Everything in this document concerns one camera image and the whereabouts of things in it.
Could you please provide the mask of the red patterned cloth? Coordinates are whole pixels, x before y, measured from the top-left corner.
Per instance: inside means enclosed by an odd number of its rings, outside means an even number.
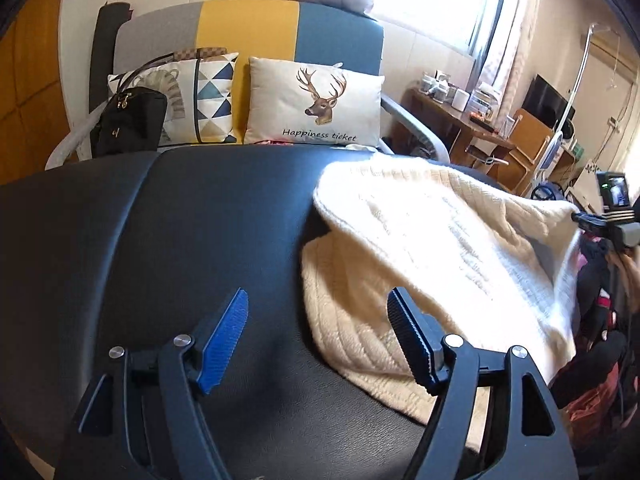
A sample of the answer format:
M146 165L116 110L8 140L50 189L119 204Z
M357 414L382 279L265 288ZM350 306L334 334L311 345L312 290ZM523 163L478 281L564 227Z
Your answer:
M281 140L260 140L255 143L256 145L295 145L293 142L281 141Z

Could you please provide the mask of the black rolled mat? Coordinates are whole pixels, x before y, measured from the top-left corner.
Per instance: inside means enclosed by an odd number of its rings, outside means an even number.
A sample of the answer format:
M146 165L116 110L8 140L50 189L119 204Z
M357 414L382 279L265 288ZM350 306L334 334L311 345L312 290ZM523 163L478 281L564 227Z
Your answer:
M126 2L105 3L100 7L94 28L90 58L88 110L93 112L107 99L108 74L114 66L117 33L131 18L131 6Z

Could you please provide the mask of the grey yellow blue sofa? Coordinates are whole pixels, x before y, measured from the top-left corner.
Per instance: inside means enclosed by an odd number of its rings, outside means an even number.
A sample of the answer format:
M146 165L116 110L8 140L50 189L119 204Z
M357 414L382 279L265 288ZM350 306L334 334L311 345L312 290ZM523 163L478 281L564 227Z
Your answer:
M233 132L244 136L250 110L250 59L273 58L321 65L342 63L353 72L381 69L383 26L332 6L284 0L207 0L134 16L127 3L102 6L94 29L88 117L52 151L46 166L62 166L83 147L107 101L109 70L128 72L181 50L225 47L238 52L232 89Z

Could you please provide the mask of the black handbag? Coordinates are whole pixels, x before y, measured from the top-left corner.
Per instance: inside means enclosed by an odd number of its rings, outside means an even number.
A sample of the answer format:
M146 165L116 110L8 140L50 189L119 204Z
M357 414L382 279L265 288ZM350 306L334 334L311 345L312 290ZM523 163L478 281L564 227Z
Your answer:
M198 61L198 49L152 58L130 73L116 77L116 89L90 132L94 158L155 151L160 146L165 116L186 117L178 68L170 63Z

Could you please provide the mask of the wooden side table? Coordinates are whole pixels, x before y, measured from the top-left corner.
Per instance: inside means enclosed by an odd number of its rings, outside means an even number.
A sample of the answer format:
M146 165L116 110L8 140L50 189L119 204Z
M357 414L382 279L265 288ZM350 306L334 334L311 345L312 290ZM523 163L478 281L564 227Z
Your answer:
M506 160L515 145L498 133L491 133L472 122L467 112L458 112L449 104L439 104L414 84L401 97L400 104L445 144L450 160L488 172L482 163L487 157Z

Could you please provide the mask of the geometric triangle pattern cushion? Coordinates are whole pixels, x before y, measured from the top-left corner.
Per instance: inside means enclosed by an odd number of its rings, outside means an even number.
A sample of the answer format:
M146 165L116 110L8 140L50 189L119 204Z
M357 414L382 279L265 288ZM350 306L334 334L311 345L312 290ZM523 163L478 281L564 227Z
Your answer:
M207 56L198 50L179 61L156 62L140 73L107 77L108 92L121 82L163 93L167 110L160 146L235 144L232 126L232 82L236 52Z

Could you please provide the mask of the black monitor screen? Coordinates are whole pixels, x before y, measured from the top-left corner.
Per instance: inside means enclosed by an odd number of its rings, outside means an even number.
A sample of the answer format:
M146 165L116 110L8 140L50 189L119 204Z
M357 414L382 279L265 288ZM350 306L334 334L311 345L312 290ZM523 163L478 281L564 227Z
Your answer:
M564 114L566 104L567 100L543 76L537 75L528 87L522 109L554 130Z

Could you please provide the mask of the deer print cushion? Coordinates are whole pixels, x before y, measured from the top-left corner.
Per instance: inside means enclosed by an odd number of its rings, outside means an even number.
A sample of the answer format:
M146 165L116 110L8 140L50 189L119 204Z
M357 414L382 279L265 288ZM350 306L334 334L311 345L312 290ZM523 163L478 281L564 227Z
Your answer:
M375 148L384 80L336 66L252 56L244 142Z

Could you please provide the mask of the cream knitted sweater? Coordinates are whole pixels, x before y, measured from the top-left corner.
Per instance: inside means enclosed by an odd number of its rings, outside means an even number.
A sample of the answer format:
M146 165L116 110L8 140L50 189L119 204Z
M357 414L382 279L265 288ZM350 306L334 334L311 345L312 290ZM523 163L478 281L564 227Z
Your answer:
M446 333L476 348L524 347L545 380L574 358L579 231L565 200L529 200L423 158L332 162L314 189L329 231L302 252L314 343L338 374L427 422L386 313L407 289Z

